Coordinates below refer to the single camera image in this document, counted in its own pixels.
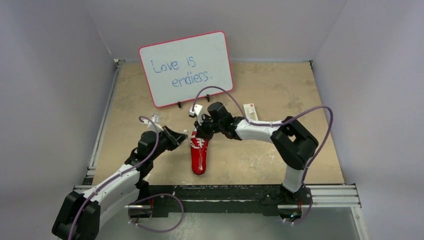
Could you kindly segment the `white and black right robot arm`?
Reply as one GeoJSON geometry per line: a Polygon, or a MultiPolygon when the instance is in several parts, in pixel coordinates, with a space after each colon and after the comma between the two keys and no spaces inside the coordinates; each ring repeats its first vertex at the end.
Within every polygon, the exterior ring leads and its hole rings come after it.
{"type": "Polygon", "coordinates": [[[230,140],[271,143],[286,164],[280,196],[288,204],[300,198],[307,163],[313,158],[318,140],[294,117],[282,121],[248,120],[232,116],[221,102],[214,102],[204,113],[199,104],[188,112],[195,119],[196,137],[210,140],[223,134],[230,140]]]}

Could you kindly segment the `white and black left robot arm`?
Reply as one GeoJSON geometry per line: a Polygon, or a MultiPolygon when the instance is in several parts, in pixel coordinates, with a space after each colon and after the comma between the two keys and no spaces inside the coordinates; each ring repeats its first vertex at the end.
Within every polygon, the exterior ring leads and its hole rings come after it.
{"type": "Polygon", "coordinates": [[[64,199],[51,232],[62,240],[94,240],[102,226],[125,205],[146,203],[149,184],[144,178],[153,161],[173,151],[189,136],[168,127],[154,127],[141,134],[124,164],[98,185],[82,192],[70,192],[64,199]]]}

